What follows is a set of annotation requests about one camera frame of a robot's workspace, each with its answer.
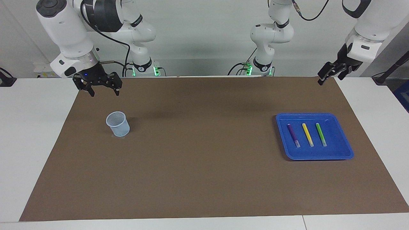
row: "plastic tray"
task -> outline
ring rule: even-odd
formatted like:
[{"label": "plastic tray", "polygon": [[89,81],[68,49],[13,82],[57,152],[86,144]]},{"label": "plastic tray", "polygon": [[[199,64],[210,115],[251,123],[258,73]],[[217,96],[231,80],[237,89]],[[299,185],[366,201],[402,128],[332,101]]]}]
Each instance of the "plastic tray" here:
[{"label": "plastic tray", "polygon": [[[285,153],[292,160],[347,160],[354,157],[354,152],[342,131],[338,119],[330,113],[280,113],[276,117],[283,141]],[[307,125],[314,147],[310,147],[302,124]],[[319,137],[316,123],[319,123],[327,146],[324,147]],[[295,146],[287,125],[291,124],[300,143]]]}]

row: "green marker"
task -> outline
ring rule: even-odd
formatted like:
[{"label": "green marker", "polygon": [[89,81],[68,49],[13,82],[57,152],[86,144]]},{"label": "green marker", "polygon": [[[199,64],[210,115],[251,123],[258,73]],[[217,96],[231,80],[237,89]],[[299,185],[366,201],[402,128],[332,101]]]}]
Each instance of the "green marker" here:
[{"label": "green marker", "polygon": [[317,127],[318,134],[319,134],[319,137],[321,138],[322,145],[324,147],[327,147],[327,142],[325,141],[324,134],[322,134],[321,126],[319,126],[319,123],[316,123],[315,126]]}]

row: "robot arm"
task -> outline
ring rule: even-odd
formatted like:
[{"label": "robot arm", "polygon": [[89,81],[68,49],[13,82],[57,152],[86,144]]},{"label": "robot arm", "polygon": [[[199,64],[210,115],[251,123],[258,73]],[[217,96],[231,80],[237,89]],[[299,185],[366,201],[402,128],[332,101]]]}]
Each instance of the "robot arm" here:
[{"label": "robot arm", "polygon": [[135,0],[74,0],[79,13],[84,13],[85,26],[89,23],[107,36],[130,46],[134,72],[141,76],[156,75],[148,49],[142,43],[156,38],[155,28],[143,20]]},{"label": "robot arm", "polygon": [[342,6],[358,22],[338,52],[338,59],[333,63],[327,62],[318,72],[320,85],[338,73],[342,80],[363,62],[371,63],[391,30],[409,13],[409,0],[343,0]]},{"label": "robot arm", "polygon": [[40,0],[37,16],[44,29],[60,48],[60,55],[51,62],[51,68],[61,77],[75,73],[73,81],[79,90],[94,96],[91,86],[106,86],[119,95],[122,81],[118,74],[106,74],[94,51],[94,45],[77,13],[66,0]]},{"label": "robot arm", "polygon": [[290,24],[291,0],[271,0],[268,11],[273,24],[259,24],[253,27],[251,39],[257,45],[253,60],[253,72],[268,75],[274,58],[273,43],[287,43],[294,36],[294,29]]},{"label": "robot arm", "polygon": [[60,77],[73,77],[79,90],[94,96],[91,86],[103,85],[119,95],[122,81],[117,73],[106,74],[94,45],[86,34],[88,24],[99,32],[130,46],[134,72],[157,75],[147,48],[142,44],[153,41],[155,29],[143,21],[134,0],[40,0],[37,16],[60,55],[51,68]]}]

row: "table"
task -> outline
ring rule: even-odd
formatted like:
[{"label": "table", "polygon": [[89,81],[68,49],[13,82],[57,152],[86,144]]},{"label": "table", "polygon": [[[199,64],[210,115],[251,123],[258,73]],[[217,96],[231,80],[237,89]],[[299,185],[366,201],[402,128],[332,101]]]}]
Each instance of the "table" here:
[{"label": "table", "polygon": [[[409,114],[386,86],[376,86],[370,78],[346,78],[337,83],[408,203]],[[71,79],[18,79],[13,87],[0,89],[0,229],[324,230],[409,226],[409,213],[17,223],[77,92]]]}]

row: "yellow marker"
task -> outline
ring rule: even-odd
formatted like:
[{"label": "yellow marker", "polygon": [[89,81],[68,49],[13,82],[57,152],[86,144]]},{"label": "yellow marker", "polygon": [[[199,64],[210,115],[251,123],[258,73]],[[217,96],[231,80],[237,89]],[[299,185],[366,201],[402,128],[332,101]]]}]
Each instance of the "yellow marker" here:
[{"label": "yellow marker", "polygon": [[312,142],[310,132],[308,132],[307,125],[305,123],[303,123],[303,129],[304,129],[304,132],[306,133],[306,136],[307,136],[308,142],[310,143],[310,146],[314,147],[314,143]]}]

